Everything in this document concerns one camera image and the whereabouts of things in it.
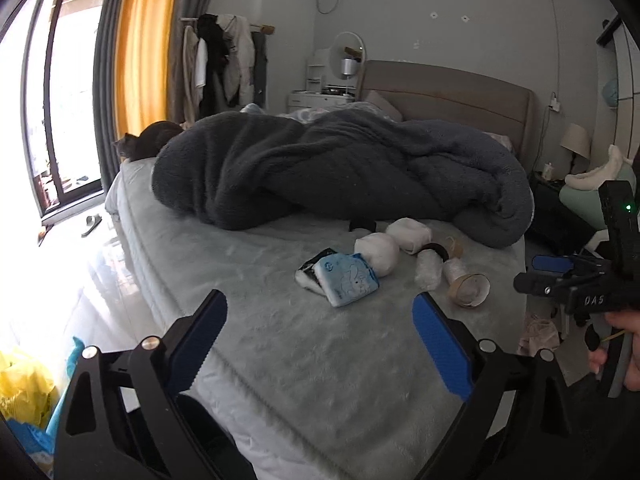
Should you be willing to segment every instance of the human hand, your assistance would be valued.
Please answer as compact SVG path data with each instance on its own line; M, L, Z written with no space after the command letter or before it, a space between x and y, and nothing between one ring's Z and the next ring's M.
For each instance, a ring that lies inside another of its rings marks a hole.
M625 386L632 392L640 392L640 312L607 312L607 323L615 328L633 333L633 348L629 368L626 371ZM607 362L607 351L598 348L589 352L589 368L595 374Z

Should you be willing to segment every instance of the light green chair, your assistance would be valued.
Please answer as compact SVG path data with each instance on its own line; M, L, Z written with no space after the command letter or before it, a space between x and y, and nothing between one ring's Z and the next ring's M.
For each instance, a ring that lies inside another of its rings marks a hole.
M620 169L616 180L628 181L631 184L633 194L636 194L636 176L634 174L634 170L626 162L622 164L622 168ZM601 231L602 229L607 228L607 225L604 223L602 207L600 206L600 197L597 189L583 190L564 186L560 190L560 202L576 213L594 229Z

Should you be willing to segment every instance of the blue package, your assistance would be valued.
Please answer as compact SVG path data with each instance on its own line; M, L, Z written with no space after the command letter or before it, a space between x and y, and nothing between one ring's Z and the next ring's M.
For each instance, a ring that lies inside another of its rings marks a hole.
M73 336L74 340L74 349L71 351L71 354L66 359L66 375L71 379L76 370L76 364L78 363L78 359L82 355L82 350L84 350L84 342L76 336ZM65 402L66 397L66 388L65 391L62 392L60 396L60 400L58 404L53 410L51 414L51 418L49 419L49 423L47 424L47 429L45 430L49 436L53 438L58 434L58 424L60 423L60 413L62 412L62 405Z
M33 424L18 422L14 418L10 418L6 423L28 454L45 452L53 455L53 437L43 430Z
M314 272L332 306L353 303L380 286L361 254L329 254L316 262Z

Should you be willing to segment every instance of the gray curtain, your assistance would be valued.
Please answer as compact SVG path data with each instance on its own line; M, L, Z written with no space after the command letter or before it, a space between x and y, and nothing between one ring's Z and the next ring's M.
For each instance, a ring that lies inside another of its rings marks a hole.
M169 42L169 71L167 81L168 119L174 123L184 122L182 81L182 34L184 26L180 18L197 18L207 12L210 0L175 0Z
M120 171L120 157L113 145L116 140L114 95L114 60L118 17L122 0L104 0L95 38L94 54L94 124L95 143L100 161L102 189L107 192Z

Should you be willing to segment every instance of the blue gripper pad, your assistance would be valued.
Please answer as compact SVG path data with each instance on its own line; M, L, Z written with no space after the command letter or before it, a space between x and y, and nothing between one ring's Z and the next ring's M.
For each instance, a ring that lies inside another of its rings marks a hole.
M447 390L466 402L474 389L471 362L446 322L424 295L414 299L414 326Z
M546 270L546 272L559 272L564 274L574 268L571 258L563 256L534 256L531 267L536 270Z
M212 290L193 315L176 319L164 334L169 369L165 387L172 398L191 388L225 323L226 297Z

